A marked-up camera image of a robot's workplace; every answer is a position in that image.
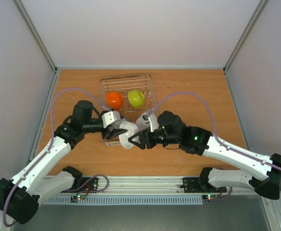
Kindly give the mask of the grey patterned bowl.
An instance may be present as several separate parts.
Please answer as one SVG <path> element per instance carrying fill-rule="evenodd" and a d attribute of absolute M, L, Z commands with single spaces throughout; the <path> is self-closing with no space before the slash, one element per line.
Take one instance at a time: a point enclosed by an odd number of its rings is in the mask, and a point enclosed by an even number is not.
<path fill-rule="evenodd" d="M 125 121 L 128 121 L 125 117 L 123 117 L 122 119 L 120 119 L 118 121 L 115 121 L 114 123 L 111 124 L 110 130 L 119 129 L 120 125 Z"/>

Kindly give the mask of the white bottom bowl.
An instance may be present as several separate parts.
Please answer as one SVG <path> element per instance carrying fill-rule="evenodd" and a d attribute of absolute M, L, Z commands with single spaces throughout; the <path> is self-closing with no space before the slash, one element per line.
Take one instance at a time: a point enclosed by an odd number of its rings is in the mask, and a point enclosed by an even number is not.
<path fill-rule="evenodd" d="M 122 147 L 125 149 L 131 149 L 134 147 L 134 145 L 130 143 L 128 139 L 139 131 L 138 126 L 135 123 L 124 121 L 121 123 L 119 128 L 127 130 L 125 133 L 119 135 L 119 140 Z"/>

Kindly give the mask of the white bowl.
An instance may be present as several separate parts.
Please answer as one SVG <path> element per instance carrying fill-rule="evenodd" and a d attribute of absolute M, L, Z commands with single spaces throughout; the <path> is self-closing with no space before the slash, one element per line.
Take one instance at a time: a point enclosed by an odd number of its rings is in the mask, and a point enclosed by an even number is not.
<path fill-rule="evenodd" d="M 135 123 L 124 121 L 121 123 L 119 128 L 127 130 L 125 133 L 119 135 L 119 140 L 122 147 L 125 149 L 131 149 L 134 147 L 134 145 L 130 143 L 128 139 L 139 131 L 138 126 Z"/>
<path fill-rule="evenodd" d="M 139 131 L 151 127 L 149 120 L 144 120 L 141 116 L 136 120 L 135 124 L 137 125 Z"/>

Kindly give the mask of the orange bowl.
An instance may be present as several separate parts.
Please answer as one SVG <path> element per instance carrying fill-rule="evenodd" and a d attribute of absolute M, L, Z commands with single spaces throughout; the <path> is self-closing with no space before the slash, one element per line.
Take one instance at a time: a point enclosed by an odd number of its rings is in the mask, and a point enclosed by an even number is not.
<path fill-rule="evenodd" d="M 117 91 L 109 91 L 106 93 L 106 103 L 110 108 L 118 111 L 123 106 L 124 97 Z"/>

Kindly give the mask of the green bowl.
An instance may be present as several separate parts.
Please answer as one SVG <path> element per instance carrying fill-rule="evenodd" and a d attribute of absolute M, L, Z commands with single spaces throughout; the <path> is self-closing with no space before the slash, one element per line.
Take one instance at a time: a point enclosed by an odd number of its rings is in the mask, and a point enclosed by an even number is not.
<path fill-rule="evenodd" d="M 129 103 L 135 109 L 140 109 L 145 103 L 145 97 L 140 90 L 130 90 L 127 94 Z"/>

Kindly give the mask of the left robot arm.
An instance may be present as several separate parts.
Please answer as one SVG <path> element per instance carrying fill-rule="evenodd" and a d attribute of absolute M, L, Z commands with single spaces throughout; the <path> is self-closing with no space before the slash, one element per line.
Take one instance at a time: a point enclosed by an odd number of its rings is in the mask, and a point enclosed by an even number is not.
<path fill-rule="evenodd" d="M 4 225 L 12 226 L 7 222 L 7 216 L 25 224 L 33 218 L 44 201 L 61 192 L 78 192 L 83 189 L 87 182 L 83 180 L 82 173 L 71 166 L 63 168 L 50 180 L 44 178 L 86 134 L 100 132 L 106 140 L 123 134 L 125 129 L 111 128 L 122 119 L 113 108 L 100 113 L 92 102 L 78 101 L 72 115 L 53 131 L 45 148 L 11 179 L 0 180 L 0 210 L 3 212 Z"/>

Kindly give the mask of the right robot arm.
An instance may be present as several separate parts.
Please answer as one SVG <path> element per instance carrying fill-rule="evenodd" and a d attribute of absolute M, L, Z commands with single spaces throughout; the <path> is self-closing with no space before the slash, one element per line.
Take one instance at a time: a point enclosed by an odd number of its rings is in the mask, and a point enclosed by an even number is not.
<path fill-rule="evenodd" d="M 188 154 L 214 158 L 236 167 L 236 170 L 203 168 L 198 178 L 201 189 L 246 188 L 267 199 L 280 198 L 280 154 L 257 154 L 232 145 L 208 130 L 187 126 L 178 115 L 169 111 L 164 111 L 154 122 L 158 123 L 157 129 L 146 128 L 128 141 L 140 149 L 178 144 L 178 148 Z"/>

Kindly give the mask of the left small circuit board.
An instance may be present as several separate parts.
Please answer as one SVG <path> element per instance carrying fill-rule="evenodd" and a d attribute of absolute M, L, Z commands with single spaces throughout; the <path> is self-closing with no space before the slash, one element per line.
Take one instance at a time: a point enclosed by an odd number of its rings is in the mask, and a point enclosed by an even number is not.
<path fill-rule="evenodd" d="M 70 202 L 71 203 L 78 203 L 81 200 L 84 200 L 86 198 L 85 195 L 75 195 L 70 197 Z"/>

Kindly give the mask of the small circuit board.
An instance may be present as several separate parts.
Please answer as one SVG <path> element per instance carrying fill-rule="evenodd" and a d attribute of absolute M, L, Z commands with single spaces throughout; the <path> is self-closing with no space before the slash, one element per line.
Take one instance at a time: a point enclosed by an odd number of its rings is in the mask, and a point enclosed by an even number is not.
<path fill-rule="evenodd" d="M 219 199 L 220 195 L 218 194 L 207 194 L 207 195 L 203 195 L 202 199 L 204 201 L 210 201 L 210 200 L 215 200 L 215 199 Z"/>
<path fill-rule="evenodd" d="M 78 203 L 81 200 L 84 200 L 86 198 L 85 195 L 75 195 L 70 197 L 70 202 L 71 203 Z"/>

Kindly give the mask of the right small circuit board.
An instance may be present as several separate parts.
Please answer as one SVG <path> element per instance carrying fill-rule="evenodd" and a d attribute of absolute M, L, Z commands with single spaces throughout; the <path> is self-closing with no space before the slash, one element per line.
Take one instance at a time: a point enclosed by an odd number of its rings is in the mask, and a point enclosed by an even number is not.
<path fill-rule="evenodd" d="M 210 200 L 215 200 L 215 199 L 219 199 L 220 195 L 218 194 L 207 194 L 207 195 L 203 195 L 202 199 L 204 201 L 210 201 Z"/>

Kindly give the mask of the aluminium front rail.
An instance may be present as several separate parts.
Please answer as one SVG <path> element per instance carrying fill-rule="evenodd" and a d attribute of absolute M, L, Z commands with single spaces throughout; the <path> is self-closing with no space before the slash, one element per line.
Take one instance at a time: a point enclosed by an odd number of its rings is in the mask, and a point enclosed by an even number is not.
<path fill-rule="evenodd" d="M 105 177 L 97 176 L 99 179 L 98 189 L 92 193 L 110 194 L 166 194 L 166 193 L 185 193 L 182 185 L 182 178 L 179 176 L 126 176 L 126 177 Z M 200 181 L 210 185 L 226 189 L 234 188 L 241 191 L 257 191 L 260 181 L 254 179 L 250 174 L 242 170 L 220 170 L 213 169 L 208 176 L 198 177 Z"/>

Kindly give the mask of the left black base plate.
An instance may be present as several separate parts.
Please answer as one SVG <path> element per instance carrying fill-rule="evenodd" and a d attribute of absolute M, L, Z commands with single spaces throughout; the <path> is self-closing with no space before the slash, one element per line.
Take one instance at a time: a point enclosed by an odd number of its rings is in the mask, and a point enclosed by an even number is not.
<path fill-rule="evenodd" d="M 75 180 L 73 185 L 62 193 L 86 193 L 96 191 L 98 189 L 98 177 L 81 177 Z"/>

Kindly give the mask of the left aluminium frame post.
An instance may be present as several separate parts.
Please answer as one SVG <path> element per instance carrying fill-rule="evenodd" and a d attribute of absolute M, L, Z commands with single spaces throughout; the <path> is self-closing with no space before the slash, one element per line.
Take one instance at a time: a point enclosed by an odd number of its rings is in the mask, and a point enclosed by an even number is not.
<path fill-rule="evenodd" d="M 30 18 L 30 16 L 29 16 L 29 14 L 28 14 L 28 12 L 27 12 L 23 2 L 21 0 L 13 0 L 13 2 L 16 5 L 18 11 L 20 12 L 20 14 L 21 14 L 23 20 L 25 21 L 27 27 L 29 28 L 30 33 L 34 37 L 37 45 L 39 46 L 39 48 L 41 50 L 41 52 L 43 53 L 44 57 L 46 58 L 46 60 L 47 60 L 47 62 L 49 64 L 49 66 L 51 67 L 52 71 L 54 73 L 56 73 L 57 72 L 57 67 L 54 64 L 54 61 L 51 58 L 51 56 L 50 56 L 50 54 L 49 54 L 49 52 L 48 52 L 44 42 L 42 41 L 42 39 L 41 39 L 41 37 L 40 37 L 40 35 L 39 35 L 39 33 L 38 33 L 38 31 L 37 31 L 33 21 L 32 21 L 32 19 Z"/>

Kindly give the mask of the aluminium frame post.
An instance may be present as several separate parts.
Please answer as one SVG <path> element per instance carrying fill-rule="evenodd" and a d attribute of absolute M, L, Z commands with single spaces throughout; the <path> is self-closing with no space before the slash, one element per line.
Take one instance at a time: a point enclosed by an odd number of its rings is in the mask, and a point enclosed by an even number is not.
<path fill-rule="evenodd" d="M 49 52 L 48 52 L 44 42 L 42 41 L 42 39 L 41 39 L 41 37 L 40 37 L 40 35 L 39 35 L 39 33 L 38 33 L 38 31 L 37 31 L 33 21 L 32 21 L 32 19 L 30 18 L 30 16 L 29 16 L 29 14 L 28 14 L 28 12 L 27 12 L 23 2 L 21 0 L 13 0 L 13 2 L 16 5 L 18 11 L 20 12 L 20 14 L 21 14 L 23 20 L 25 21 L 27 27 L 29 28 L 30 33 L 34 37 L 37 45 L 39 46 L 39 48 L 41 50 L 41 52 L 43 53 L 44 57 L 46 58 L 46 60 L 47 60 L 47 62 L 49 64 L 49 66 L 51 67 L 52 71 L 54 73 L 56 73 L 57 72 L 57 67 L 54 64 L 54 61 L 51 58 L 51 56 L 50 56 L 50 54 L 49 54 Z"/>
<path fill-rule="evenodd" d="M 232 63 L 234 62 L 236 56 L 238 55 L 240 49 L 242 48 L 242 46 L 244 45 L 246 39 L 248 38 L 249 34 L 251 33 L 254 25 L 256 24 L 258 18 L 260 17 L 262 11 L 264 10 L 264 8 L 266 7 L 268 3 L 268 0 L 260 0 L 255 8 L 255 10 L 252 13 L 252 16 L 250 17 L 246 27 L 244 28 L 238 42 L 236 43 L 234 50 L 232 51 L 230 57 L 228 58 L 224 68 L 223 68 L 223 72 L 226 75 L 230 66 L 232 65 Z"/>

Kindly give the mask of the right aluminium frame post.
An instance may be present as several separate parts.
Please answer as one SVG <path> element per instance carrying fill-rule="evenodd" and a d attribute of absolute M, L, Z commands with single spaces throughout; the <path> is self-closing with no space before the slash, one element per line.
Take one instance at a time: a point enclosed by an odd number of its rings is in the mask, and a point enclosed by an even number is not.
<path fill-rule="evenodd" d="M 236 56 L 238 55 L 240 49 L 242 48 L 242 46 L 244 45 L 246 39 L 248 38 L 249 34 L 251 33 L 254 25 L 256 24 L 258 18 L 260 17 L 262 11 L 264 10 L 264 8 L 266 7 L 268 3 L 268 0 L 260 0 L 255 8 L 255 10 L 252 13 L 252 16 L 250 17 L 246 27 L 244 28 L 238 42 L 236 43 L 234 50 L 232 51 L 230 57 L 228 58 L 224 68 L 223 68 L 223 72 L 226 75 L 230 66 L 232 65 L 232 63 L 234 62 Z"/>

